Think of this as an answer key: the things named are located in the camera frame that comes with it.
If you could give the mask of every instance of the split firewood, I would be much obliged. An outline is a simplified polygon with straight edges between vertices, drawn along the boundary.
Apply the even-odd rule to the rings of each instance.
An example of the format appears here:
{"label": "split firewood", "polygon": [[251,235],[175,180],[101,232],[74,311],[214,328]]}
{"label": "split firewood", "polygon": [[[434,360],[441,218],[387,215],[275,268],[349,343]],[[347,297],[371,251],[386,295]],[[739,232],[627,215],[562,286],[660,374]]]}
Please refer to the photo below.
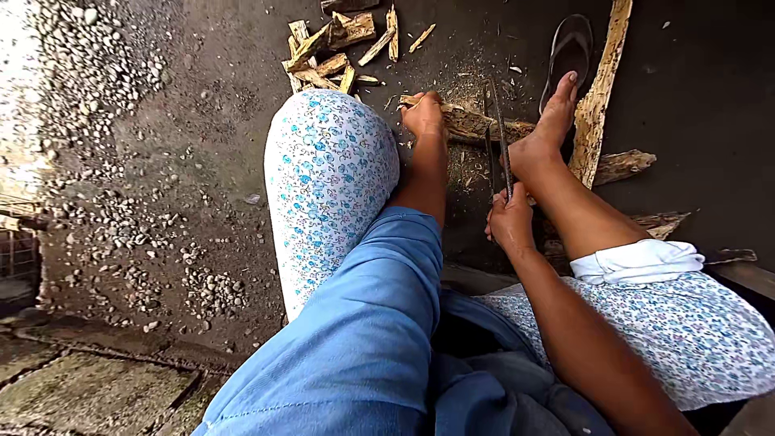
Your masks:
{"label": "split firewood", "polygon": [[703,251],[702,254],[705,256],[706,265],[720,265],[738,261],[755,262],[759,260],[759,257],[756,256],[756,252],[748,248],[739,250],[722,248],[721,250],[716,250],[710,253]]}
{"label": "split firewood", "polygon": [[[332,81],[342,81],[342,75],[336,75],[331,76]],[[359,74],[355,76],[355,81],[358,82],[360,85],[367,85],[367,86],[377,86],[380,84],[380,79],[375,78],[374,76],[367,76],[365,74]]]}
{"label": "split firewood", "polygon": [[326,15],[337,12],[362,11],[380,4],[380,0],[320,0],[320,8]]}
{"label": "split firewood", "polygon": [[614,0],[608,36],[592,86],[576,107],[576,136],[568,167],[585,186],[592,187],[603,144],[603,123],[614,76],[622,59],[632,0]]}
{"label": "split firewood", "polygon": [[377,37],[374,29],[374,17],[371,12],[358,14],[355,18],[349,18],[342,14],[335,14],[345,29],[346,35],[331,42],[329,49],[338,50],[363,40],[372,40]]}
{"label": "split firewood", "polygon": [[347,61],[347,55],[340,53],[322,62],[315,70],[318,72],[320,77],[325,77],[340,71],[348,64],[349,62]]}
{"label": "split firewood", "polygon": [[[690,214],[691,212],[668,212],[657,213],[656,215],[630,216],[630,218],[643,227],[654,239],[665,240]],[[565,247],[559,239],[554,226],[546,221],[544,222],[544,230],[546,232],[546,239],[543,244],[543,255],[547,257],[565,256]]]}
{"label": "split firewood", "polygon": [[[293,58],[301,43],[309,38],[309,30],[307,29],[307,23],[303,19],[288,23],[288,27],[291,29],[291,38],[294,40],[292,43],[291,38],[288,38],[288,46],[291,48],[291,58]],[[312,56],[307,61],[307,64],[315,68],[318,66],[318,61],[315,59],[315,56]]]}
{"label": "split firewood", "polygon": [[349,94],[353,90],[353,83],[355,82],[355,68],[350,63],[344,67],[344,74],[342,74],[342,82],[339,84],[339,90],[345,94]]}
{"label": "split firewood", "polygon": [[412,43],[411,46],[409,46],[409,53],[414,53],[415,50],[417,50],[418,47],[420,47],[420,44],[422,44],[422,41],[424,41],[428,36],[431,34],[431,32],[436,28],[436,24],[433,23],[425,32],[420,35],[417,40]]}
{"label": "split firewood", "polygon": [[640,150],[606,154],[600,158],[598,172],[594,175],[595,186],[622,180],[645,170],[656,161],[656,156]]}
{"label": "split firewood", "polygon": [[387,28],[395,29],[390,46],[387,47],[387,55],[391,61],[398,62],[398,16],[395,14],[395,6],[387,14]]}
{"label": "split firewood", "polygon": [[[400,103],[407,106],[414,106],[419,101],[420,99],[416,99],[412,95],[402,95],[400,99]],[[444,117],[444,124],[454,140],[469,144],[479,144],[484,140],[484,133],[488,127],[490,127],[490,138],[492,140],[501,139],[498,122],[489,116],[471,112],[462,106],[451,103],[443,103],[441,105],[441,113]],[[536,128],[535,124],[523,121],[507,119],[504,123],[506,140],[509,142],[515,142],[528,136]]]}
{"label": "split firewood", "polygon": [[395,15],[395,5],[393,5],[390,11],[387,11],[387,31],[384,33],[384,35],[382,35],[382,37],[379,40],[377,40],[376,43],[374,43],[373,46],[371,46],[369,50],[366,51],[365,54],[363,54],[360,60],[358,60],[358,64],[361,67],[368,64],[369,61],[374,59],[374,57],[377,56],[388,43],[390,43],[390,41],[393,38],[393,35],[395,35],[396,29],[395,29],[395,26],[391,26],[391,15]]}
{"label": "split firewood", "polygon": [[309,67],[301,71],[296,71],[293,75],[303,81],[312,83],[318,88],[333,89],[334,91],[339,89],[339,87],[336,86],[334,82],[322,77],[320,74],[318,74],[317,70],[313,70]]}
{"label": "split firewood", "polygon": [[288,62],[288,70],[292,73],[308,67],[307,61],[325,48],[331,47],[332,41],[345,38],[347,31],[339,18],[334,17],[328,24],[322,27],[315,35],[302,41],[296,54]]}

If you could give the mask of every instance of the person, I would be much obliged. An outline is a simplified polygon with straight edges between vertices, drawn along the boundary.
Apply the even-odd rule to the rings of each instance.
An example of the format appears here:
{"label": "person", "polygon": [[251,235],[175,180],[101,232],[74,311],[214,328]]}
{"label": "person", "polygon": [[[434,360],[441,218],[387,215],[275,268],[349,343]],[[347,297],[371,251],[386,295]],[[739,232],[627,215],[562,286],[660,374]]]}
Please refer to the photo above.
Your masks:
{"label": "person", "polygon": [[[521,285],[442,289],[447,132],[435,92],[401,110],[416,137],[401,187],[391,130],[338,92],[292,96],[265,177],[290,323],[210,403],[194,434],[696,434],[679,412],[775,387],[775,337],[700,272],[568,171],[560,144],[577,75],[509,147],[518,177],[486,237]],[[530,192],[575,279],[536,250]]]}

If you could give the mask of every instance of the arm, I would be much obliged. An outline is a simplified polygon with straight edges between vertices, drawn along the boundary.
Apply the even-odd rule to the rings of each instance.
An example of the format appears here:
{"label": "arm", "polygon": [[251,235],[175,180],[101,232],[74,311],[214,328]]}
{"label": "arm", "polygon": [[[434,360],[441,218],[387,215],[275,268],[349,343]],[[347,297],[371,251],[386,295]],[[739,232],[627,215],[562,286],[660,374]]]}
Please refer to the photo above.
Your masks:
{"label": "arm", "polygon": [[508,205],[504,194],[496,195],[486,231],[522,280],[558,377],[586,396],[619,434],[696,434],[638,356],[536,250],[525,196],[522,183]]}
{"label": "arm", "polygon": [[404,125],[417,139],[406,183],[387,206],[403,206],[427,213],[444,227],[446,206],[446,138],[441,97],[435,91],[419,93],[420,102],[401,108]]}

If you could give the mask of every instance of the blue floral pants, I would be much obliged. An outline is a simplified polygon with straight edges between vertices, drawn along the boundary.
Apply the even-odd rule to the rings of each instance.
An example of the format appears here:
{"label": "blue floral pants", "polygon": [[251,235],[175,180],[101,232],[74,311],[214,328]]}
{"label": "blue floral pants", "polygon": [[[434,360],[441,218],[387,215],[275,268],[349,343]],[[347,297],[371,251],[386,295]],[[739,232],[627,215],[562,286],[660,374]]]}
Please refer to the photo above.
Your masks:
{"label": "blue floral pants", "polygon": [[[309,90],[277,112],[264,174],[289,320],[358,244],[398,173],[390,127],[348,95]],[[574,271],[583,280],[566,283],[627,340],[680,409],[775,389],[772,329],[699,272],[703,258],[690,244],[648,241],[579,261]],[[520,285],[478,298],[520,326],[546,358]]]}

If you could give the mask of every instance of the stone slab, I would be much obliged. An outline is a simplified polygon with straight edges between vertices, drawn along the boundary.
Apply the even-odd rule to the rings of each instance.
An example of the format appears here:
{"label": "stone slab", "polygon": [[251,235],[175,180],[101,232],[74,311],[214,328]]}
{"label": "stone slab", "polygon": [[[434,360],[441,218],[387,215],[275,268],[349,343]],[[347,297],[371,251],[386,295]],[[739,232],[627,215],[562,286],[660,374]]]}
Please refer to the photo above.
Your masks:
{"label": "stone slab", "polygon": [[0,423],[134,435],[152,426],[196,376],[75,352],[0,390]]}
{"label": "stone slab", "polygon": [[0,386],[56,357],[59,348],[0,334]]}

